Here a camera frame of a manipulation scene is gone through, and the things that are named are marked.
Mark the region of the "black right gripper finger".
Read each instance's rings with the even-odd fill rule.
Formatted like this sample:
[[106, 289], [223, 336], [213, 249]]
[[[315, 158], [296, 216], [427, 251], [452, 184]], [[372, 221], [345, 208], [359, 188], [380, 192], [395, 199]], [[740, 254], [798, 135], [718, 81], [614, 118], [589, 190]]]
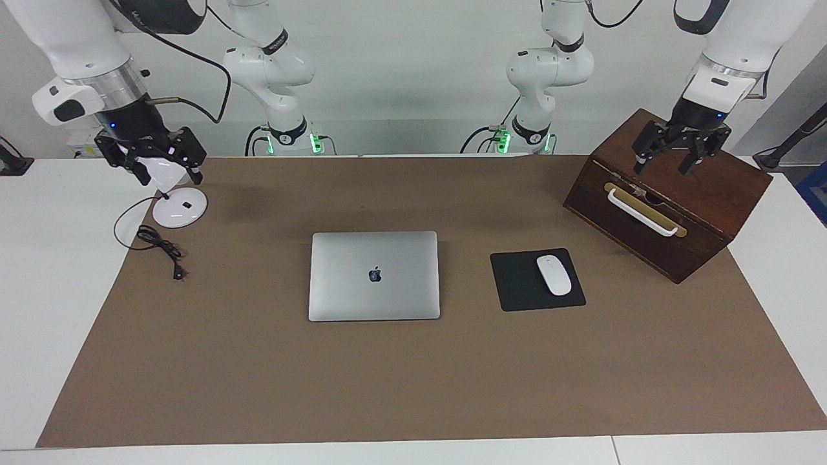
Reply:
[[143, 186], [148, 186], [151, 182], [151, 175], [149, 174], [148, 168], [133, 155], [113, 155], [111, 156], [111, 165], [112, 167], [124, 168], [125, 171], [133, 174]]
[[174, 132], [170, 132], [168, 140], [168, 161], [184, 168], [194, 185], [201, 185], [204, 175], [200, 172], [200, 168], [207, 158], [207, 153], [194, 132], [189, 127], [181, 127]]

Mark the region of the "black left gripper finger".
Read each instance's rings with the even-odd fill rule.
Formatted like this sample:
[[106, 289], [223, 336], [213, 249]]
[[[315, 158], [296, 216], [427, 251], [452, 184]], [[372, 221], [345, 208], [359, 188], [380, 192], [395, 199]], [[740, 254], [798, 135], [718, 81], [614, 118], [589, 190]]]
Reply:
[[633, 170], [643, 176], [650, 162], [669, 149], [669, 126], [659, 121], [649, 121], [632, 144], [636, 163]]
[[688, 176], [694, 170], [695, 165], [700, 164], [703, 159], [715, 156], [730, 134], [730, 129], [686, 130], [684, 139], [688, 154], [680, 162], [678, 168], [680, 174]]

